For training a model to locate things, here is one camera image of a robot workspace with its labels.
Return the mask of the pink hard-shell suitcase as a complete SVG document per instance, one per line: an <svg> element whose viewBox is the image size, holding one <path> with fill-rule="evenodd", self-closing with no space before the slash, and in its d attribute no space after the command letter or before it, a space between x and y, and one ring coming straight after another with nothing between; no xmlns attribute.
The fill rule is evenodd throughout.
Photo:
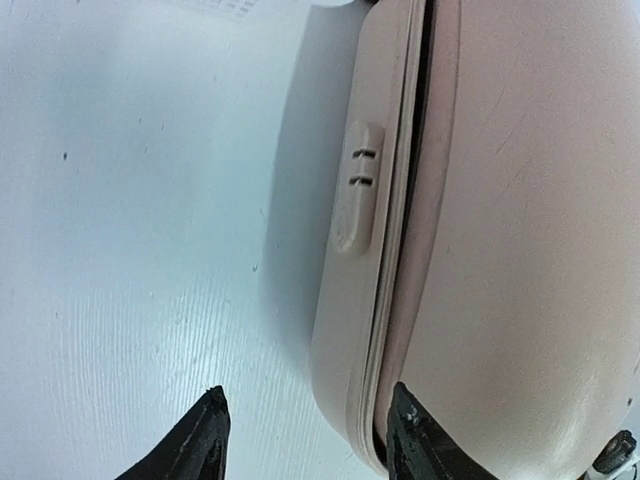
<svg viewBox="0 0 640 480"><path fill-rule="evenodd" d="M311 378L387 478L398 382L495 479L638 477L637 2L373 3Z"/></svg>

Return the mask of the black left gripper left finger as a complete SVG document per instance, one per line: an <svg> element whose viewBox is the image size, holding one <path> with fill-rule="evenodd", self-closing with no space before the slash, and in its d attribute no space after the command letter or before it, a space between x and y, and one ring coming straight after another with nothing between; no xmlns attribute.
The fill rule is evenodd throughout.
<svg viewBox="0 0 640 480"><path fill-rule="evenodd" d="M231 416L223 387L206 390L162 440L118 480L223 480Z"/></svg>

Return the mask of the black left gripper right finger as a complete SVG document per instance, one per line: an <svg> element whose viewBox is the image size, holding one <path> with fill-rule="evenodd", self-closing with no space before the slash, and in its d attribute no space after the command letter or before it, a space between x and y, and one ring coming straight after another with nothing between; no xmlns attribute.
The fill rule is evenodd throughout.
<svg viewBox="0 0 640 480"><path fill-rule="evenodd" d="M495 480L454 442L402 382L393 389L386 450L391 480Z"/></svg>

